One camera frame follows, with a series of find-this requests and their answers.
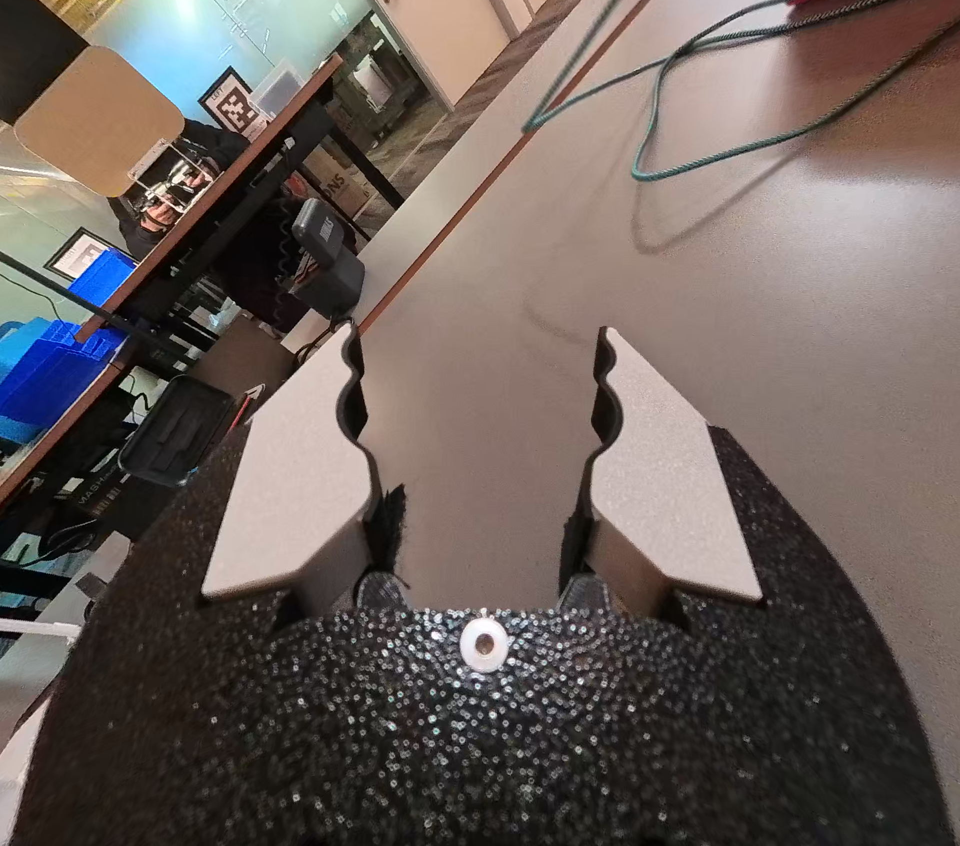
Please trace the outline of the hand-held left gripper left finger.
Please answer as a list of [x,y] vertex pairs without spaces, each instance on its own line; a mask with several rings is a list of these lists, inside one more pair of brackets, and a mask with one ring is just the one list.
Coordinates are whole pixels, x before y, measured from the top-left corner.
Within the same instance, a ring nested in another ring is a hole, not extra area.
[[261,407],[215,540],[201,596],[211,602],[287,590],[331,607],[373,561],[376,462],[359,333],[346,322]]

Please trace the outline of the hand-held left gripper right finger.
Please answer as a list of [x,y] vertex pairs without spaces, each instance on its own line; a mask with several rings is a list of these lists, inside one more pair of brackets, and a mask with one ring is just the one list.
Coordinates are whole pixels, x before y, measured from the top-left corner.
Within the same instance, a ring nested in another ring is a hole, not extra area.
[[635,616],[675,592],[756,607],[760,580],[707,420],[613,327],[598,333],[582,562]]

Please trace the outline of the grey battery charger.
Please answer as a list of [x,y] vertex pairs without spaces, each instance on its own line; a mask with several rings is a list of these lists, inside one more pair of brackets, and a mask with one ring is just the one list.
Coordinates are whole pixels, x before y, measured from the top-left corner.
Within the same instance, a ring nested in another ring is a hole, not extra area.
[[294,241],[304,254],[290,293],[330,322],[348,319],[359,302],[366,270],[350,250],[344,227],[321,199],[308,199],[294,219]]

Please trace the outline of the wooden desk with black legs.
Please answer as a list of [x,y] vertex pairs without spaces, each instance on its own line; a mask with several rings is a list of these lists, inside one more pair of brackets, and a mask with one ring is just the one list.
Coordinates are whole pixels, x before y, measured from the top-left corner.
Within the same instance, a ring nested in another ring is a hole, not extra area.
[[51,571],[63,555],[89,551],[110,528],[107,510],[120,492],[116,462],[134,430],[140,365],[125,343],[54,425],[2,467],[2,595],[52,599],[66,578]]
[[78,328],[76,341],[83,343],[102,327],[162,322],[326,136],[343,149],[393,210],[404,204],[402,194],[338,129],[321,100],[321,92],[342,64],[342,58],[333,53],[320,66],[105,300],[105,307],[94,309]]

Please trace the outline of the stack of blue plastic bins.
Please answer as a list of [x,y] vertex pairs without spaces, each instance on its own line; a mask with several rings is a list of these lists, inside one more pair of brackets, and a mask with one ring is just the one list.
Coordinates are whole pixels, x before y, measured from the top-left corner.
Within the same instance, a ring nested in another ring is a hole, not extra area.
[[78,324],[36,317],[6,323],[1,339],[1,439],[11,452],[49,430],[125,341],[115,328],[76,341]]

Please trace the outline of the blue plastic bin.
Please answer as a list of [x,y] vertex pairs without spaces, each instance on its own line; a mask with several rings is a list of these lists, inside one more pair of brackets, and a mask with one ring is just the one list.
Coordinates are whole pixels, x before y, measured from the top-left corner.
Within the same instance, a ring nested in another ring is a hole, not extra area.
[[77,297],[104,306],[131,276],[137,263],[125,252],[107,248],[69,285]]

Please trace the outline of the cardboard box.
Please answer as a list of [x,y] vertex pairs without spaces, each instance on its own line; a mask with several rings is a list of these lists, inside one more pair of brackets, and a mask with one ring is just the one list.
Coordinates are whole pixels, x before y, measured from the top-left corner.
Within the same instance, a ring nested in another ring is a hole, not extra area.
[[312,190],[324,193],[353,220],[376,196],[358,168],[326,141],[306,156],[298,171]]

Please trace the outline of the framed printed tag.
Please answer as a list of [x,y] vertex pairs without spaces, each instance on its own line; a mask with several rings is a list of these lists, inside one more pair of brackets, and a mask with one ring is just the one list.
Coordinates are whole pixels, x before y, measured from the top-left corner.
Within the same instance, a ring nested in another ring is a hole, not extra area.
[[108,240],[79,227],[71,233],[63,244],[43,264],[47,272],[59,276],[68,282],[75,281],[101,254],[114,246]]
[[264,131],[268,120],[255,106],[251,90],[230,65],[199,97],[198,104],[217,124],[252,143]]

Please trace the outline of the clear plastic box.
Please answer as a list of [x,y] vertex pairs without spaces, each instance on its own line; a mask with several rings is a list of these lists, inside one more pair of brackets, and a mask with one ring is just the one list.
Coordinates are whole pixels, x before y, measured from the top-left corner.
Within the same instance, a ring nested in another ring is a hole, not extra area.
[[300,75],[294,64],[288,59],[282,59],[253,88],[249,99],[262,115],[272,120],[292,103],[305,85],[306,79]]

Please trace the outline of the metal utility cart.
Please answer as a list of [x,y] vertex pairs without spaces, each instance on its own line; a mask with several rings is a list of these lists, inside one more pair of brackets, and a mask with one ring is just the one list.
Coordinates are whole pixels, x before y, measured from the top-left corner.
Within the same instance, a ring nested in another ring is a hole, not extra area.
[[396,132],[430,129],[447,111],[369,12],[337,45],[327,109],[347,138],[368,152]]

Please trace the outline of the plain wooden board on stand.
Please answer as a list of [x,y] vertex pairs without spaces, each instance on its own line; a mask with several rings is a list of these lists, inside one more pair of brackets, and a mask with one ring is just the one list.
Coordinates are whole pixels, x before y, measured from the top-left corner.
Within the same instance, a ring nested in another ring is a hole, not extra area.
[[179,108],[113,50],[86,47],[13,125],[19,144],[91,192],[117,199],[186,128]]

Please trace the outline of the black wall panel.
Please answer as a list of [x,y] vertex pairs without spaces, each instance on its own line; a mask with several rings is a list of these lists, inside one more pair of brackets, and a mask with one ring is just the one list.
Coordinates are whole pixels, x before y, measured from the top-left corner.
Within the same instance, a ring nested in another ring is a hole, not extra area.
[[89,47],[41,0],[1,0],[1,122],[13,126]]

